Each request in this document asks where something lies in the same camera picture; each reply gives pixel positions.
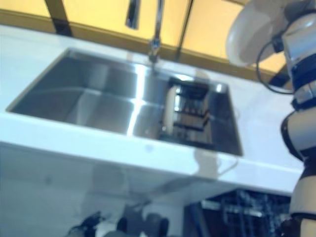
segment kitchen counter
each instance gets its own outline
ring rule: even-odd
[[[229,85],[243,157],[127,137],[62,122],[8,113],[6,108],[65,49],[148,63],[147,56],[47,33],[0,26],[0,141],[71,157],[102,160],[291,194],[302,171],[280,134],[293,109],[291,97],[262,85],[188,65],[160,60],[159,68]]]

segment faucet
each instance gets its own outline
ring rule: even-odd
[[[140,0],[129,0],[129,8],[126,17],[126,26],[132,29],[138,29],[138,15],[140,8]],[[160,30],[162,22],[163,0],[158,0],[155,34],[153,39],[149,42],[149,60],[154,65],[159,58],[160,50]]]

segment stainless steel sink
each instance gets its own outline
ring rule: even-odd
[[[241,155],[227,85],[76,49],[8,111]]]

